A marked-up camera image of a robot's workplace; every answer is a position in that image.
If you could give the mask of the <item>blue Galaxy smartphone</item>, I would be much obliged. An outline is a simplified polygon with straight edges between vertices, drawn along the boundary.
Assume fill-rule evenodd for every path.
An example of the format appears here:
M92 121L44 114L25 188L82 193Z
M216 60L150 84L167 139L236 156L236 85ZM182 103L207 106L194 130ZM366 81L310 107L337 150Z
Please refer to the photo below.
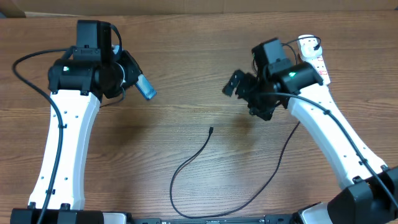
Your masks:
M143 74L140 74L138 76L138 80L135 83L135 86L146 100L153 99L153 97L155 97L155 95L157 94L154 87L150 84L148 79Z

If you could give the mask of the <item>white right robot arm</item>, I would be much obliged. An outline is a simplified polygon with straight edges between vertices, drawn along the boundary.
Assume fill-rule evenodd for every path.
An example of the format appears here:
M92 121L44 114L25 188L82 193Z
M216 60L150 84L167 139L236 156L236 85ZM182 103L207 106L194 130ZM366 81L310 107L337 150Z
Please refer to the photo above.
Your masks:
M397 219L397 169L361 140L333 101L321 40L296 40L300 63L291 61L279 39L252 49L253 73L237 70L225 95L244 99L249 112L268 121L278 106L297 118L331 165L341 192L292 215L292 223L388 223Z

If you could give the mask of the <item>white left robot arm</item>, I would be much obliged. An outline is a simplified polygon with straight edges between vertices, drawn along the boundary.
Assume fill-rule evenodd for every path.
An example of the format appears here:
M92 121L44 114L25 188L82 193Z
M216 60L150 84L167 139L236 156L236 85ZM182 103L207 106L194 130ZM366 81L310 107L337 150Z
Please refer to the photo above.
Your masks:
M76 44L49 68L44 97L51 118L42 167L27 207L15 208L11 223L132 223L127 212L85 209L86 157L103 98L119 103L132 86L147 100L156 95L130 53L113 45L117 33L108 22L78 21Z

